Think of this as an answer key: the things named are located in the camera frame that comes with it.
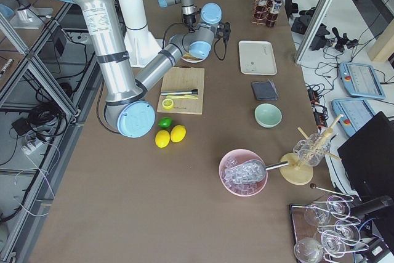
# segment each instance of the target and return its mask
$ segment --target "green bowl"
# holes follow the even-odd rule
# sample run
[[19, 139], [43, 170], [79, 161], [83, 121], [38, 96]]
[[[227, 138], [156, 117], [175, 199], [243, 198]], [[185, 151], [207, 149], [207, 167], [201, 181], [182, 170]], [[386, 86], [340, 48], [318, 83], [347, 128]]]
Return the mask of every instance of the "green bowl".
[[254, 118], [263, 127], [274, 127], [282, 120], [282, 113], [272, 104], [261, 104], [254, 110]]

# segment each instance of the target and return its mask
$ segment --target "label on robot arm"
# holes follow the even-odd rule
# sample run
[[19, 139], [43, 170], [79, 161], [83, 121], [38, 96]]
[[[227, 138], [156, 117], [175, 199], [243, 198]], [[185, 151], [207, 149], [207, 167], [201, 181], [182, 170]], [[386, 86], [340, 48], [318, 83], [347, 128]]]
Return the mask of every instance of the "label on robot arm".
[[104, 4], [100, 7], [86, 9], [82, 13], [90, 35], [110, 33], [112, 31], [110, 18]]

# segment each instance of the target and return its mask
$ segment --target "wooden cutting board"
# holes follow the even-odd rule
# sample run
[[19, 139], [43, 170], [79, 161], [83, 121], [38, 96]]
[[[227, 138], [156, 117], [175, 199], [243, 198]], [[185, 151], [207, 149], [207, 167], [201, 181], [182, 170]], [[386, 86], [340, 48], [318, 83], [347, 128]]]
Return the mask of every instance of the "wooden cutting board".
[[190, 91], [198, 89], [198, 100], [195, 99], [173, 99], [174, 107], [166, 110], [161, 102], [166, 96], [161, 95], [157, 112], [162, 113], [182, 113], [182, 114], [203, 114], [204, 100], [204, 68], [171, 68], [163, 77], [161, 92], [169, 91]]

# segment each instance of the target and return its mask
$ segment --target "computer monitor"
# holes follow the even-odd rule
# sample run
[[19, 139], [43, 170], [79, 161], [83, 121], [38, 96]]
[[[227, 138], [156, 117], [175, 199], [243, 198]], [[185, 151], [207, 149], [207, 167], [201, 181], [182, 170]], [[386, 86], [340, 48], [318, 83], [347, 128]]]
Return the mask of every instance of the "computer monitor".
[[[394, 125], [378, 112], [339, 149], [352, 187], [362, 202], [388, 195], [394, 199]], [[373, 212], [374, 223], [394, 253], [394, 207]]]

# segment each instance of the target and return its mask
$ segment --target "white desk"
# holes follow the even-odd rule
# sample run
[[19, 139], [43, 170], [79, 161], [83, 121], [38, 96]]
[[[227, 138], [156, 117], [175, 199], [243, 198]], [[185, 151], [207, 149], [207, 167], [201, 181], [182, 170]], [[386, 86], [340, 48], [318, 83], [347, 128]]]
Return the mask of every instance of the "white desk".
[[[311, 7], [316, 6], [318, 2], [318, 0], [292, 0], [292, 1], [293, 3], [298, 3], [299, 10], [308, 10]], [[327, 38], [335, 37], [334, 34], [332, 33], [333, 27], [337, 27], [340, 36], [342, 36], [344, 33], [347, 33], [349, 39], [358, 39], [360, 37], [360, 34], [368, 27], [352, 0], [334, 0], [330, 8], [328, 9], [326, 16], [323, 19], [323, 24], [325, 24], [327, 26], [327, 30], [331, 32], [331, 35], [326, 36]], [[295, 45], [296, 47], [298, 47], [299, 44], [301, 43], [303, 36], [297, 33], [292, 33], [292, 35]], [[360, 44], [365, 43], [366, 41], [369, 41], [373, 37], [374, 36], [372, 35], [371, 31], [366, 30], [366, 32], [362, 35], [361, 39], [359, 40], [359, 43]], [[353, 59], [353, 62], [370, 64], [376, 70], [383, 71], [386, 74], [386, 79], [389, 79], [392, 76], [394, 76], [394, 70], [390, 65], [390, 63], [388, 61], [384, 63], [372, 62], [367, 55], [367, 51], [372, 47], [374, 43], [375, 40], [371, 41], [367, 46], [365, 46], [364, 49], [361, 50], [360, 53]], [[329, 48], [327, 53], [332, 54], [334, 56], [340, 54], [340, 52], [336, 51], [333, 47]], [[339, 56], [338, 61], [348, 62], [351, 59], [350, 55], [351, 55], [351, 50], [346, 50], [343, 55]], [[318, 66], [319, 62], [329, 63], [329, 62], [336, 62], [336, 60], [325, 59], [323, 57], [323, 49], [320, 49], [318, 51], [308, 50], [301, 62], [301, 65], [303, 66], [302, 70], [304, 73], [305, 82], [308, 84], [323, 83], [329, 89], [331, 87], [328, 84], [328, 82], [325, 80], [325, 78], [317, 76], [315, 74], [314, 69]], [[331, 78], [327, 78], [327, 79], [330, 80], [330, 82], [333, 82], [334, 78], [337, 75], [336, 69], [325, 67], [319, 73], [322, 74], [323, 72], [328, 71], [330, 69], [332, 69], [332, 71], [330, 71], [326, 75], [331, 76]], [[378, 72], [377, 75], [380, 81], [383, 81], [383, 74]], [[383, 89], [386, 95], [385, 101], [394, 102], [394, 84], [384, 84]], [[333, 99], [346, 98], [346, 97], [349, 97], [349, 95], [344, 89], [344, 85], [342, 84], [340, 78], [337, 78], [334, 81], [333, 91], [327, 93], [324, 96], [325, 101], [321, 100], [321, 103], [323, 103], [328, 108], [328, 115], [329, 115], [328, 124], [330, 124], [335, 118], [335, 115], [333, 114], [331, 108], [331, 101]], [[394, 115], [393, 105], [378, 102], [376, 100], [368, 100], [368, 101], [375, 112], [383, 111], [386, 114], [386, 116]], [[331, 153], [337, 155], [337, 149], [348, 139], [348, 136], [346, 135], [346, 133], [344, 132], [344, 130], [339, 124], [334, 129], [335, 132], [338, 133], [338, 135], [331, 142], [330, 151]], [[344, 171], [344, 167], [342, 166], [342, 163], [334, 159], [330, 160], [328, 159], [328, 157], [326, 161], [328, 164], [330, 177], [333, 185], [338, 187], [343, 192], [356, 194], [356, 192], [354, 192], [351, 189], [349, 181], [345, 176], [345, 171]], [[394, 256], [392, 254], [389, 254], [381, 262], [388, 263], [393, 261], [394, 261]]]

